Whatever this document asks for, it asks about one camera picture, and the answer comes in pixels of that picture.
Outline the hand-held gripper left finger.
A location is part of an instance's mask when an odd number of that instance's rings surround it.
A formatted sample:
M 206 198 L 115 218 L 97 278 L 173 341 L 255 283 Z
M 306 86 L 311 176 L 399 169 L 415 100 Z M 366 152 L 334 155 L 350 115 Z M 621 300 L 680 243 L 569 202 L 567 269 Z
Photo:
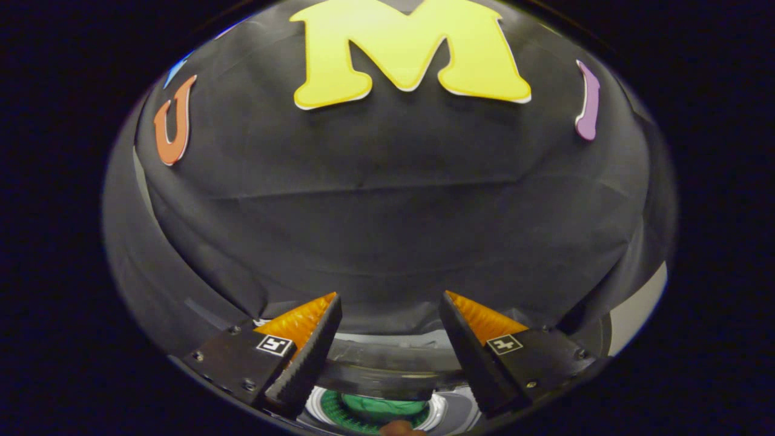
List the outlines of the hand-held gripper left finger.
M 244 319 L 175 359 L 188 374 L 247 408 L 294 420 L 315 387 L 341 321 L 336 292 L 263 325 Z

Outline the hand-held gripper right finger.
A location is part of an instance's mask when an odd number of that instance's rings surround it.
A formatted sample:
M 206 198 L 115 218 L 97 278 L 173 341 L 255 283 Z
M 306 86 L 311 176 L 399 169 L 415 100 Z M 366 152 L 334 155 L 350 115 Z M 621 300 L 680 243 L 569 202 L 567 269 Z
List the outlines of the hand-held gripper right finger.
M 553 328 L 530 328 L 446 291 L 438 315 L 482 414 L 542 406 L 595 375 L 598 354 Z

